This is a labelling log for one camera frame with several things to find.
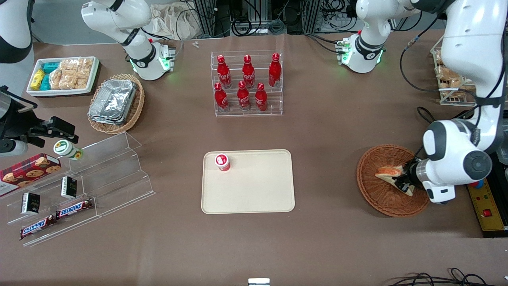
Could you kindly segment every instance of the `acrylic display stand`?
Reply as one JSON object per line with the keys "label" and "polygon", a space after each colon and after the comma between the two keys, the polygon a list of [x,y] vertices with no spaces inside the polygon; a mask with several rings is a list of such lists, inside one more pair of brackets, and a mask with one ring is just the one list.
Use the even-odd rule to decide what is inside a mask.
{"label": "acrylic display stand", "polygon": [[[141,169],[134,151],[140,146],[126,132],[120,133],[83,148],[83,157],[77,161],[60,157],[60,171],[0,197],[0,204],[7,208],[7,224],[18,230],[15,237],[4,235],[4,239],[18,240],[20,229],[88,198],[93,199],[93,208],[66,216],[56,224],[23,238],[20,243],[23,246],[36,245],[155,194],[150,178]],[[78,181],[76,199],[60,195],[64,176]],[[22,194],[26,192],[41,196],[36,215],[20,214]]]}
{"label": "acrylic display stand", "polygon": [[[270,63],[272,62],[272,54],[273,53],[280,54],[280,65],[282,66],[282,73],[280,75],[280,87],[273,88],[268,85],[268,68]],[[224,91],[227,94],[228,102],[230,105],[230,110],[228,112],[220,112],[217,107],[217,103],[213,97],[214,89],[213,85],[216,82],[219,82],[219,76],[217,74],[217,56],[223,55],[226,60],[226,64],[230,68],[232,85],[231,88],[225,89]],[[238,82],[243,80],[242,68],[243,68],[243,57],[249,54],[252,59],[252,65],[254,66],[256,73],[256,81],[255,85],[252,89],[249,90],[249,100],[250,100],[250,110],[242,111],[240,109],[240,105],[238,103],[237,91],[238,91]],[[211,92],[212,92],[212,100],[213,106],[215,110],[215,116],[224,117],[224,116],[274,116],[274,115],[282,115],[282,87],[283,87],[283,55],[281,50],[260,50],[260,51],[223,51],[223,52],[212,52],[211,56]],[[256,110],[256,100],[255,94],[257,90],[258,83],[262,82],[265,85],[265,91],[268,96],[266,111],[258,112]]]}

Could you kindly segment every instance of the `table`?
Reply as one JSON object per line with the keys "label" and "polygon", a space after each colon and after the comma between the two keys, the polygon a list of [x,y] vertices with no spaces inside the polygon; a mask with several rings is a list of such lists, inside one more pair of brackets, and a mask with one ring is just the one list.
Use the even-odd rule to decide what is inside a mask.
{"label": "table", "polygon": [[[141,165],[157,194],[32,248],[14,239],[18,229],[1,223],[2,285],[245,285],[250,277],[270,277],[273,285],[382,285],[414,272],[449,277],[448,267],[502,284],[507,240],[480,238],[465,188],[448,205],[431,204],[403,219],[371,208],[357,188],[357,162],[367,149],[421,145],[428,124],[415,107],[437,119],[463,110],[440,106],[437,93],[403,81],[400,53],[416,33],[390,35],[388,51],[368,74],[338,66],[332,53],[303,36],[199,40],[199,49],[185,42],[173,73],[142,82],[146,103],[130,131],[143,144]],[[435,87],[429,49],[441,34],[429,31],[404,58],[407,76],[421,87]],[[210,53],[227,47],[283,50],[283,116],[215,117]],[[97,56],[100,81],[133,73],[118,44],[35,48],[36,59]],[[87,121],[90,97],[37,102],[39,117],[76,125],[78,146],[107,137]],[[48,139],[43,151],[51,154],[55,141]],[[292,153],[294,210],[204,214],[203,156],[255,149]],[[27,156],[40,151],[30,147]],[[2,159],[0,167],[17,161]]]}

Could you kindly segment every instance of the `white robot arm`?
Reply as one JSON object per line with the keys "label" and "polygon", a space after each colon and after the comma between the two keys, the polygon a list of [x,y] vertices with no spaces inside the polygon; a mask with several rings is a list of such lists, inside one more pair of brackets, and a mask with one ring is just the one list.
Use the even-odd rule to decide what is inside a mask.
{"label": "white robot arm", "polygon": [[92,30],[123,46],[141,78],[155,80],[170,70],[168,46],[152,43],[140,32],[151,20],[144,0],[95,0],[82,6],[81,16]]}
{"label": "white robot arm", "polygon": [[455,185],[484,179],[492,169],[488,154],[503,141],[506,0],[412,0],[429,12],[445,11],[443,63],[471,79],[478,108],[470,120],[433,122],[423,136],[428,159],[406,165],[411,184],[423,185],[434,203],[455,197]]}
{"label": "white robot arm", "polygon": [[0,0],[0,63],[12,64],[30,53],[34,0]]}
{"label": "white robot arm", "polygon": [[400,19],[418,13],[410,0],[358,0],[356,13],[364,22],[361,34],[344,38],[341,63],[358,73],[367,73],[379,62],[381,50],[390,35],[389,19]]}

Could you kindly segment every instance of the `chocolate bar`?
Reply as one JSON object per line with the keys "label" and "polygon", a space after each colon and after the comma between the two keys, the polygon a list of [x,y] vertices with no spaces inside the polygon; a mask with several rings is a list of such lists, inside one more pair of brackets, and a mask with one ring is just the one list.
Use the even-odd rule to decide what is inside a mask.
{"label": "chocolate bar", "polygon": [[21,214],[38,214],[41,196],[34,193],[24,193],[21,202]]}
{"label": "chocolate bar", "polygon": [[77,192],[78,192],[78,181],[71,177],[63,177],[61,195],[66,198],[76,198]]}
{"label": "chocolate bar", "polygon": [[79,202],[75,205],[67,207],[61,211],[56,211],[56,219],[61,219],[62,217],[66,216],[66,215],[71,215],[71,214],[77,213],[77,212],[84,210],[84,209],[93,208],[92,200],[93,200],[92,198],[89,198],[85,201],[82,201],[82,202]]}
{"label": "chocolate bar", "polygon": [[48,217],[46,217],[43,220],[40,220],[30,226],[22,228],[20,231],[19,240],[22,240],[23,238],[25,238],[35,232],[38,232],[38,231],[42,230],[43,228],[46,228],[46,227],[48,227],[52,224],[55,224],[55,223],[56,223],[55,217],[53,215],[49,215]]}

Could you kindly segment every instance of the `aluminum foil container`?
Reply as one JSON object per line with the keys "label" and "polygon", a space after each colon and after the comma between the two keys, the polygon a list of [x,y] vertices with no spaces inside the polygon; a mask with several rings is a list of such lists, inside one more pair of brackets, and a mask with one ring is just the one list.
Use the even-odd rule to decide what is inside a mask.
{"label": "aluminum foil container", "polygon": [[97,93],[88,116],[99,123],[124,124],[136,89],[136,84],[130,80],[109,79]]}

